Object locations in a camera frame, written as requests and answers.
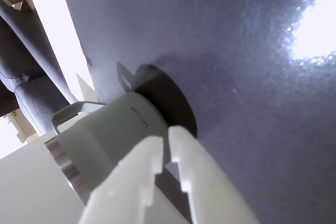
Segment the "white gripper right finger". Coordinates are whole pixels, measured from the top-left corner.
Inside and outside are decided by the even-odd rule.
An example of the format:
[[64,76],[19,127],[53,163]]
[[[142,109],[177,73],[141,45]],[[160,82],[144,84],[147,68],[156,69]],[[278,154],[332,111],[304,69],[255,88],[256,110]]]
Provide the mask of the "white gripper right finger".
[[169,145],[193,223],[258,223],[239,191],[186,128],[170,127]]

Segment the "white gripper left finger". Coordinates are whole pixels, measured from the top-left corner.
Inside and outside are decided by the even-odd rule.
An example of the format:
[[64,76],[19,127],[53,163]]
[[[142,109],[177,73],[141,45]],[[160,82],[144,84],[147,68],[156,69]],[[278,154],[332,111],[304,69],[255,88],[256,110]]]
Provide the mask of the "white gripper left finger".
[[163,138],[138,143],[90,194],[80,223],[143,223],[163,171]]

